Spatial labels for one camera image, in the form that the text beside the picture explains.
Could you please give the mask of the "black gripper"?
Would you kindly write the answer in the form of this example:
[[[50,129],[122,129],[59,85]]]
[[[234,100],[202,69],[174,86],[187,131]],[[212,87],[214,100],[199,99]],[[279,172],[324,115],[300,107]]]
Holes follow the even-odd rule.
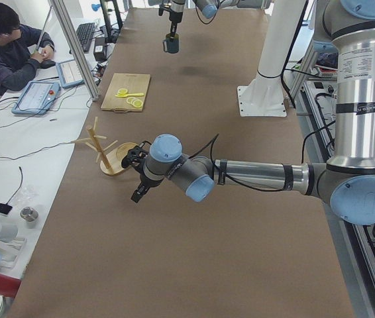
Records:
[[[156,176],[148,176],[144,171],[144,166],[137,166],[135,170],[140,175],[140,184],[133,192],[131,200],[138,203],[142,197],[147,194],[150,188],[157,187],[161,184],[161,179],[158,179]]]
[[[175,36],[178,24],[181,23],[184,12],[184,6],[170,6],[169,7],[169,20],[170,25],[170,36]]]

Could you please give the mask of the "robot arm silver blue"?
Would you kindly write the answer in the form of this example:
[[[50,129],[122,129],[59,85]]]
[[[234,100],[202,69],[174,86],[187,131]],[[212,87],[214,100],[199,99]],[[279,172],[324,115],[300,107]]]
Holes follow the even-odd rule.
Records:
[[[298,191],[328,204],[341,219],[375,223],[375,1],[318,1],[312,45],[338,53],[335,152],[322,164],[269,164],[187,155],[173,135],[162,134],[149,149],[135,146],[123,158],[140,185],[139,201],[150,188],[170,180],[194,201],[215,185],[234,182],[263,192]]]
[[[268,9],[271,1],[265,0],[224,0],[224,1],[209,1],[199,0],[193,1],[195,10],[200,12],[206,19],[213,19],[219,9],[225,7],[236,7],[246,9]],[[182,17],[186,1],[162,1],[159,4],[158,15],[162,16],[164,12],[168,12],[170,25],[170,38],[175,38],[177,35],[177,27],[182,22]]]

